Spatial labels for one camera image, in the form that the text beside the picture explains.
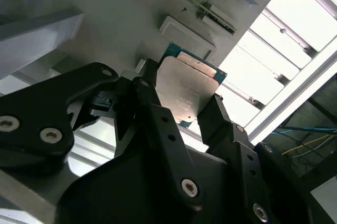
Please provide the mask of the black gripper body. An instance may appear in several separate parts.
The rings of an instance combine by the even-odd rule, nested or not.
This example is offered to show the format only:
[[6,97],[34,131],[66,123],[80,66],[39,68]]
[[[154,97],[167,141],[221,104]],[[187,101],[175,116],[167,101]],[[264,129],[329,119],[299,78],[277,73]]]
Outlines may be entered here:
[[227,162],[183,142],[141,147],[76,180],[57,223],[231,223]]

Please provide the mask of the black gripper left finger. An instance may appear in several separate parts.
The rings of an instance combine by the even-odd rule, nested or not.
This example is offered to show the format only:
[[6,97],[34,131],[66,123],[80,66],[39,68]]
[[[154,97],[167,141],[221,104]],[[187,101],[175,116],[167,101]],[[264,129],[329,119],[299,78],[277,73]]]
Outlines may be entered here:
[[150,80],[128,80],[91,63],[1,97],[1,167],[29,174],[60,170],[73,132],[102,116],[115,121],[116,139],[125,146],[119,156],[183,142]]

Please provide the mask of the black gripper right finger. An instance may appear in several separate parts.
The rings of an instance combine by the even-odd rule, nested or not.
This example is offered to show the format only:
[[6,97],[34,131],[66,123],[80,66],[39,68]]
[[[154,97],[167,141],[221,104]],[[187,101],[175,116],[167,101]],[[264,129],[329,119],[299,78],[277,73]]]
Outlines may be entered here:
[[231,223],[320,223],[317,202],[283,157],[265,144],[251,145],[214,94],[197,116],[207,152],[227,162]]

